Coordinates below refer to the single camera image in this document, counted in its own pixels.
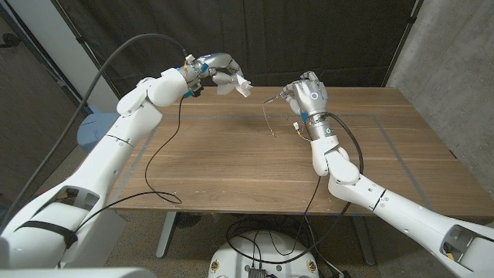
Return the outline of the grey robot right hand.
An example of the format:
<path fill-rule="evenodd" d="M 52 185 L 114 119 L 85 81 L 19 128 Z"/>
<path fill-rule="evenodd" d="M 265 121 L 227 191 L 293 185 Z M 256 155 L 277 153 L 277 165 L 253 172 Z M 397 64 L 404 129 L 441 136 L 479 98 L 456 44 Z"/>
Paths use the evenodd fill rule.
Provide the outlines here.
<path fill-rule="evenodd" d="M 327 110 L 326 87 L 313 71 L 307 71 L 299 80 L 285 85 L 280 96 L 298 115 L 305 113 L 311 116 Z"/>

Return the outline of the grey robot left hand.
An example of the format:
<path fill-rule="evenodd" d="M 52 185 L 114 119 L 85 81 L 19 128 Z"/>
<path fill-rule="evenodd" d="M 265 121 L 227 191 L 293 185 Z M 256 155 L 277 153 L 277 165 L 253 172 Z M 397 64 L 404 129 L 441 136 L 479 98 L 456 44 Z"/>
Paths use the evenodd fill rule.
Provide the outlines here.
<path fill-rule="evenodd" d="M 240 65 L 228 53 L 213 53 L 198 58 L 188 58 L 182 75 L 187 83 L 211 78 L 218 86 L 240 86 L 245 83 Z"/>

